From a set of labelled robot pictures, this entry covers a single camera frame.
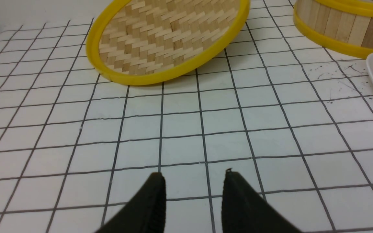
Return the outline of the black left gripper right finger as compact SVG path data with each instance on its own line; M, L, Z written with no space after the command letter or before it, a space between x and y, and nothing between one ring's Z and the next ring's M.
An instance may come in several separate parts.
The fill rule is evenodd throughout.
M221 205L224 233L300 233L239 173L226 170Z

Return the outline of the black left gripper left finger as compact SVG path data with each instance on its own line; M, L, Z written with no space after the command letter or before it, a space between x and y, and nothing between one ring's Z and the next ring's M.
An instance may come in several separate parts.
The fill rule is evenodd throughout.
M166 220L166 182L153 172L124 207L97 233L163 233Z

